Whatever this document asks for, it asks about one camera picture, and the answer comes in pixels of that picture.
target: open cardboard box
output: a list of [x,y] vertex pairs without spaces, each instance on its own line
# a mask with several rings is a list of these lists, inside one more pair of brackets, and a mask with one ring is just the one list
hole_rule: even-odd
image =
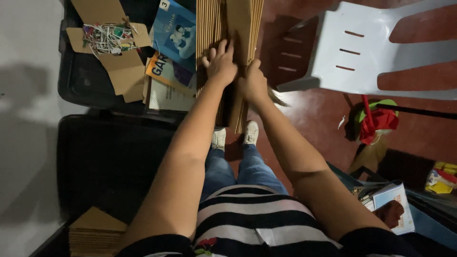
[[[123,23],[126,19],[119,0],[71,0],[84,24]],[[135,27],[132,32],[137,47],[150,46],[148,30],[141,23],[130,23]],[[84,31],[82,28],[69,27],[67,34],[73,51],[93,54],[89,45],[83,47]],[[121,55],[102,54],[97,56],[110,76],[115,94],[123,95],[125,102],[143,100],[144,69],[136,49],[122,52]]]

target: person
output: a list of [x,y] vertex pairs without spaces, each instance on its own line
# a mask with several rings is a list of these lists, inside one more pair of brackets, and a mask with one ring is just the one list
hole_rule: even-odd
[[226,47],[223,40],[203,59],[208,81],[176,131],[117,256],[416,256],[274,105],[258,59],[238,83],[297,198],[263,162],[255,122],[248,123],[235,180],[223,159],[225,130],[213,131],[223,90],[238,72],[233,42]]

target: white sneaker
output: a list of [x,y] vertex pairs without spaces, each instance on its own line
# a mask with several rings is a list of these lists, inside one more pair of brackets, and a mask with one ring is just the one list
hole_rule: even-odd
[[243,144],[253,144],[257,143],[257,138],[259,137],[259,125],[257,122],[251,120],[246,126],[246,133],[244,134]]
[[213,149],[221,149],[225,151],[225,128],[214,131],[213,132],[213,139],[211,140],[211,147]]

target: red floor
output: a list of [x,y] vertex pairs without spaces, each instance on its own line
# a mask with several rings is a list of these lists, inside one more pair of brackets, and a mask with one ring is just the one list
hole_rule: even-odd
[[[285,41],[287,29],[301,21],[309,19],[327,9],[335,0],[266,0],[264,3],[259,41],[256,55],[261,59],[261,69],[269,83],[276,86],[283,82],[302,77],[306,73],[307,62],[314,41],[313,25],[289,35],[302,43]],[[357,4],[376,8],[394,8],[417,0],[353,0]],[[390,41],[394,43],[417,43],[457,39],[457,5],[435,11],[420,13],[402,19],[395,27]],[[303,58],[281,55],[283,51],[298,54]],[[297,71],[281,70],[278,67],[293,67]],[[385,90],[441,90],[457,88],[457,61],[420,67],[378,78],[380,89]],[[311,89],[282,93],[281,97],[291,107],[281,110],[290,118],[301,134],[316,147],[324,158],[345,171],[351,165],[358,144],[345,138],[344,126],[348,122],[351,107],[361,102],[359,95],[344,94],[338,91]],[[378,97],[371,99],[392,99],[399,106],[421,108],[441,112],[457,113],[457,102],[405,97]],[[337,130],[341,118],[346,116],[345,123]],[[269,165],[286,188],[292,193],[292,186],[285,178],[270,147],[259,117],[250,111],[248,119],[255,120],[260,126],[257,148],[265,163]],[[387,136],[389,148],[432,160],[457,163],[454,147],[457,145],[457,121],[400,113],[397,130]],[[242,139],[228,129],[226,158],[231,166],[238,171],[241,159],[239,143]]]

